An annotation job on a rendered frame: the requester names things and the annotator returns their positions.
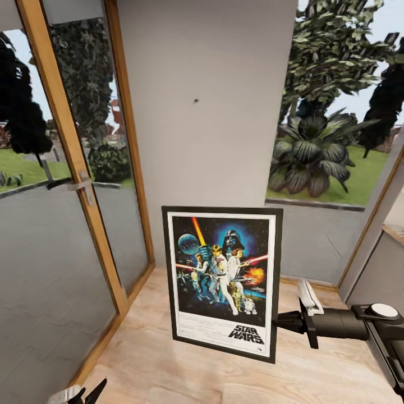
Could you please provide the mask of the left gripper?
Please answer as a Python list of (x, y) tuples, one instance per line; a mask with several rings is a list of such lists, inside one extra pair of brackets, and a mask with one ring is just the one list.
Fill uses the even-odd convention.
[[(95, 404), (97, 401), (98, 397), (100, 396), (103, 388), (105, 387), (107, 383), (107, 379), (105, 378), (86, 398), (85, 398), (85, 404)], [(66, 404), (84, 404), (82, 401), (81, 397), (86, 391), (86, 387), (81, 389), (81, 391), (73, 398), (68, 400)]]

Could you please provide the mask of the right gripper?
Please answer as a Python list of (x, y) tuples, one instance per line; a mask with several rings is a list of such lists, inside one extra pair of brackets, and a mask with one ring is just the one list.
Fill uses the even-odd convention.
[(278, 320), (272, 320), (276, 327), (291, 330), (299, 334), (307, 333), (310, 347), (319, 349), (317, 336), (343, 338), (346, 337), (344, 324), (336, 308), (323, 308), (324, 314), (309, 316), (305, 305), (300, 300), (301, 312), (291, 311), (278, 314)]

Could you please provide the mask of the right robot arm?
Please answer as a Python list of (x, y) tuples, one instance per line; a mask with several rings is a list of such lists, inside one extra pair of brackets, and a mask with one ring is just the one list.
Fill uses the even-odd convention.
[(296, 283), (301, 312), (278, 314), (276, 327), (307, 333), (310, 347), (317, 336), (360, 339), (368, 343), (386, 380), (404, 404), (404, 317), (386, 304), (352, 305), (351, 309), (322, 308), (308, 281)]

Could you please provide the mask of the poster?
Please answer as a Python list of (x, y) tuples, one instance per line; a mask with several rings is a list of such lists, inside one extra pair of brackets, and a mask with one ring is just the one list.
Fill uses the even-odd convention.
[(172, 337), (276, 364), (283, 208), (162, 206)]

